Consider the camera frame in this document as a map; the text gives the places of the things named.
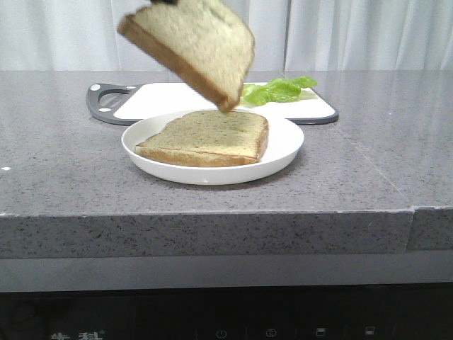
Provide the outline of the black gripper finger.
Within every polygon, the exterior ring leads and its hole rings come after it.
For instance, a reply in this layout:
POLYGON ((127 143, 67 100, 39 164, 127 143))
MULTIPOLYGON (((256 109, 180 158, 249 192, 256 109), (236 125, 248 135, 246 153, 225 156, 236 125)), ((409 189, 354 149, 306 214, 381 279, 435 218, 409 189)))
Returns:
POLYGON ((153 4, 163 3, 163 4, 178 4, 178 0, 149 0, 153 4))

